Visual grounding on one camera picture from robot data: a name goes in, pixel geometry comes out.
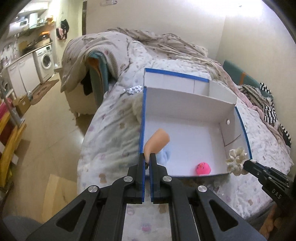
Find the person's right hand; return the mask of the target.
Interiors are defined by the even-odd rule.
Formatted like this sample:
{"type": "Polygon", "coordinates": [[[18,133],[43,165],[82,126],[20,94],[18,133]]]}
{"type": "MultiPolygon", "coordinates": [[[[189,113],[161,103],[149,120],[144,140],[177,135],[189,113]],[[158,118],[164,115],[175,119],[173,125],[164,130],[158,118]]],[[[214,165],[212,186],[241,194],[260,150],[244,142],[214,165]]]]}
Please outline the person's right hand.
{"type": "Polygon", "coordinates": [[[281,228],[285,219],[281,209],[274,204],[259,232],[268,240],[274,230],[281,228]]]}

